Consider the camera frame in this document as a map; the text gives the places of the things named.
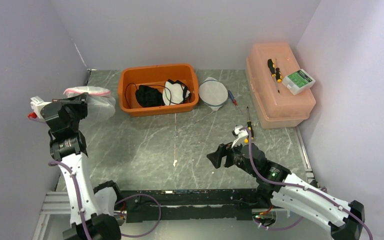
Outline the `white mesh pink-zip laundry bag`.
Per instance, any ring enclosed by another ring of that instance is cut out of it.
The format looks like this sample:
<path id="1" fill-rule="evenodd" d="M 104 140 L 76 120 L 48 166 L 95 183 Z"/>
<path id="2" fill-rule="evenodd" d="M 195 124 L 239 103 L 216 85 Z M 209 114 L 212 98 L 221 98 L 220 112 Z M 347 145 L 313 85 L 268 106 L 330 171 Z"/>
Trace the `white mesh pink-zip laundry bag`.
<path id="1" fill-rule="evenodd" d="M 67 88 L 63 94 L 75 97 L 80 94 L 87 93 L 87 120 L 95 122 L 103 122 L 111 118 L 115 112 L 116 100 L 112 96 L 111 91 L 107 88 L 98 86 L 76 86 Z"/>

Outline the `white mesh blue-zip laundry bag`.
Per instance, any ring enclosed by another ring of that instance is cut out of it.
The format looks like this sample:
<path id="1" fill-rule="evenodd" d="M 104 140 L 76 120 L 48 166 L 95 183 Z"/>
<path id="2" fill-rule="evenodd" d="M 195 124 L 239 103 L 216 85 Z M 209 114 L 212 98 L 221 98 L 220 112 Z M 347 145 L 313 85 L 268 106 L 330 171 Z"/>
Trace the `white mesh blue-zip laundry bag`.
<path id="1" fill-rule="evenodd" d="M 213 77 L 207 77 L 199 85 L 199 98 L 213 111 L 218 111 L 228 100 L 225 85 Z"/>

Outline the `black white bra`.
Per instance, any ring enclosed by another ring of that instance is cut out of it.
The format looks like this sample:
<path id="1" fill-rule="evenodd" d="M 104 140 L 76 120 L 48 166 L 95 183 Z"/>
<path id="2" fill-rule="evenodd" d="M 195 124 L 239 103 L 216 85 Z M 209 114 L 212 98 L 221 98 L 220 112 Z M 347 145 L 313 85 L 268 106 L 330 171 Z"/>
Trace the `black white bra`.
<path id="1" fill-rule="evenodd" d="M 189 87 L 179 80 L 168 79 L 164 84 L 137 85 L 128 83 L 125 93 L 133 89 L 132 96 L 142 108 L 185 104 L 191 98 Z"/>

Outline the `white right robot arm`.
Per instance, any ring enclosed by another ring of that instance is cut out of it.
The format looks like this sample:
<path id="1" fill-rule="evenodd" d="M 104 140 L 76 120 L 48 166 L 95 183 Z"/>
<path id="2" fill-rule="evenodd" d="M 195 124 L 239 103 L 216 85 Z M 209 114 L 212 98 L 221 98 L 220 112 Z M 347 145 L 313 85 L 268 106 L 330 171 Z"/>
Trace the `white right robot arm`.
<path id="1" fill-rule="evenodd" d="M 347 202 L 310 185 L 288 168 L 266 158 L 255 144 L 220 144 L 206 156 L 215 168 L 236 166 L 256 179 L 256 203 L 287 209 L 330 233 L 334 240 L 358 240 L 365 222 L 364 205 Z"/>

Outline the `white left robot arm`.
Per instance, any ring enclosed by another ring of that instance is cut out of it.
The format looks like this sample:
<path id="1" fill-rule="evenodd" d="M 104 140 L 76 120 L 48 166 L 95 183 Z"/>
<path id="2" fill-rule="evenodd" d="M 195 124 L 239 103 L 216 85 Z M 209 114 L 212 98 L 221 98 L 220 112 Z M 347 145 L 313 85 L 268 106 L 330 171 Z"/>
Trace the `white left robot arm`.
<path id="1" fill-rule="evenodd" d="M 121 230 L 114 210 L 124 203 L 117 184 L 108 181 L 92 187 L 87 143 L 79 129 L 88 116 L 89 95 L 54 99 L 40 110 L 48 125 L 49 166 L 59 167 L 70 204 L 70 228 L 65 240 L 120 240 Z"/>

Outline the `black yellow screwdriver on table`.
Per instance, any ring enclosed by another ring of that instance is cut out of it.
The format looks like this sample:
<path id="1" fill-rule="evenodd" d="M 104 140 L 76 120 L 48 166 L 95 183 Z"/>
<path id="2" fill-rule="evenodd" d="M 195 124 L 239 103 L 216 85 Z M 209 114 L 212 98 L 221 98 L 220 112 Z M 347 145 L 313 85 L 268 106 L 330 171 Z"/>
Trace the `black yellow screwdriver on table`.
<path id="1" fill-rule="evenodd" d="M 247 128 L 251 133 L 251 137 L 248 137 L 247 140 L 245 141 L 246 143 L 248 143 L 249 139 L 252 139 L 252 140 L 254 139 L 254 130 L 253 130 L 253 125 L 252 125 L 251 116 L 250 116 L 250 108 L 247 106 L 246 110 L 247 110 Z"/>

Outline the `blue red screwdriver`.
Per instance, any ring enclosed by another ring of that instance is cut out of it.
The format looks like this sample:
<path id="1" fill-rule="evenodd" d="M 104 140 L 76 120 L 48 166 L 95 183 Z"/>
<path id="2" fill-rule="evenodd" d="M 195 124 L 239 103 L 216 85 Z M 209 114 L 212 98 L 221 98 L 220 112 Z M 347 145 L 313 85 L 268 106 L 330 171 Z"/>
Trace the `blue red screwdriver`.
<path id="1" fill-rule="evenodd" d="M 229 98 L 229 99 L 232 101 L 232 103 L 237 107 L 238 104 L 237 104 L 237 101 L 236 101 L 236 99 L 235 99 L 233 93 L 232 93 L 230 90 L 228 90 L 228 91 L 227 91 L 227 94 L 228 94 L 228 98 Z"/>

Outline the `translucent pink storage box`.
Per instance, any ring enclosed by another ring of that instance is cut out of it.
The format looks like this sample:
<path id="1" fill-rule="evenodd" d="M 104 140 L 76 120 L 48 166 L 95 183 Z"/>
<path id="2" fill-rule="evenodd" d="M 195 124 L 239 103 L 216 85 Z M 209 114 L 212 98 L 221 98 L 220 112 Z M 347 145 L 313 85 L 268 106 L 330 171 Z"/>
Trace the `translucent pink storage box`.
<path id="1" fill-rule="evenodd" d="M 274 79 L 268 61 L 272 60 L 284 78 L 300 69 L 285 42 L 255 43 L 246 58 L 251 97 L 260 125 L 264 129 L 296 127 L 310 117 L 316 100 L 310 89 L 294 95 L 285 81 Z"/>

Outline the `orange plastic tub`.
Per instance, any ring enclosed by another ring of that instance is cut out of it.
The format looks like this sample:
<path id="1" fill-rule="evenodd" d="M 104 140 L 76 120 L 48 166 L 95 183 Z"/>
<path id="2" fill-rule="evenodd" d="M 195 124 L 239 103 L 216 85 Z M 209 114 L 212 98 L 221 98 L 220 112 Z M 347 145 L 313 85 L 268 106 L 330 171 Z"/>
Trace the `orange plastic tub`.
<path id="1" fill-rule="evenodd" d="M 188 87 L 189 99 L 179 105 L 142 107 L 135 92 L 139 86 L 150 86 L 163 91 L 167 80 L 179 80 Z M 118 83 L 119 107 L 132 117 L 165 115 L 191 111 L 199 102 L 199 83 L 194 68 L 188 63 L 149 65 L 126 68 Z"/>

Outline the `thin black yellow screwdriver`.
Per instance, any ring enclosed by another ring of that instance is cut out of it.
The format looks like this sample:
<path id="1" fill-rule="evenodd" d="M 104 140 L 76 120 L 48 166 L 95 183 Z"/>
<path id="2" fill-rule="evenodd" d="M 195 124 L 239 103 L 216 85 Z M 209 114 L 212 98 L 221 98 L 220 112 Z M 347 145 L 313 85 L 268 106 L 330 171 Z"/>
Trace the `thin black yellow screwdriver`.
<path id="1" fill-rule="evenodd" d="M 278 84 L 280 84 L 282 82 L 282 74 L 281 74 L 281 71 L 280 71 L 280 68 L 278 66 L 278 61 L 277 59 L 275 59 L 275 80 Z"/>

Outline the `large black yellow screwdriver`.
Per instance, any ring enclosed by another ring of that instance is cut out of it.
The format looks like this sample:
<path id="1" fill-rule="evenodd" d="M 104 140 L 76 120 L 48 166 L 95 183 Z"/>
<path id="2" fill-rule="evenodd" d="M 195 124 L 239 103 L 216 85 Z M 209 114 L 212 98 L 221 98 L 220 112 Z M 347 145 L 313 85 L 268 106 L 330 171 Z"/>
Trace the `large black yellow screwdriver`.
<path id="1" fill-rule="evenodd" d="M 267 66 L 270 70 L 271 76 L 274 78 L 276 76 L 276 66 L 271 58 L 267 60 Z"/>

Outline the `white green small box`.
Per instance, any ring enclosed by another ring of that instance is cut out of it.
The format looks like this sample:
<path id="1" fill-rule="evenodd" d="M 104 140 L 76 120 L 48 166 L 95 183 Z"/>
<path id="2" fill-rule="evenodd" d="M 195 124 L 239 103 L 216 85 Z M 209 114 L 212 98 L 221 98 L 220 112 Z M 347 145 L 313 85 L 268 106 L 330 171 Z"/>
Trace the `white green small box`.
<path id="1" fill-rule="evenodd" d="M 299 69 L 285 76 L 281 83 L 295 96 L 310 89 L 315 82 L 316 80 L 304 69 Z"/>

